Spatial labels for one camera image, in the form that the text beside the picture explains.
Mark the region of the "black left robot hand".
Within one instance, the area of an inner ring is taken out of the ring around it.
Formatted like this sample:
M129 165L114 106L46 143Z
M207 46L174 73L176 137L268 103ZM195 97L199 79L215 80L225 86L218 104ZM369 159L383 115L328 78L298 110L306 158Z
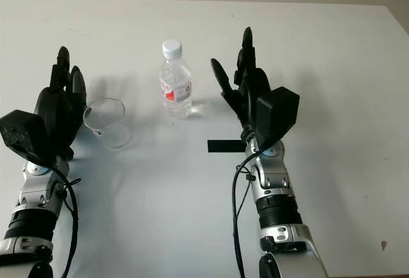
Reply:
M69 51L62 46L52 66L50 84L38 96L35 114L44 120L51 148L63 160L73 159L71 144L83 124L85 108L84 77L78 66L70 67Z

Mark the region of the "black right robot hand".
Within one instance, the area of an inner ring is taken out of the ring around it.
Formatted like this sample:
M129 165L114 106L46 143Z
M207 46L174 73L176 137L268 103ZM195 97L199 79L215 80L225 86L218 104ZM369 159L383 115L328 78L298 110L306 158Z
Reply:
M241 140L246 141L256 131L256 102L257 99L270 91L266 73L256 66L256 51L253 46L252 30L245 28L243 32L242 48L237 57L237 69L233 82L236 89L229 83L229 78L218 60L210 60L213 73L219 83L221 95L230 108L236 113L242 126Z

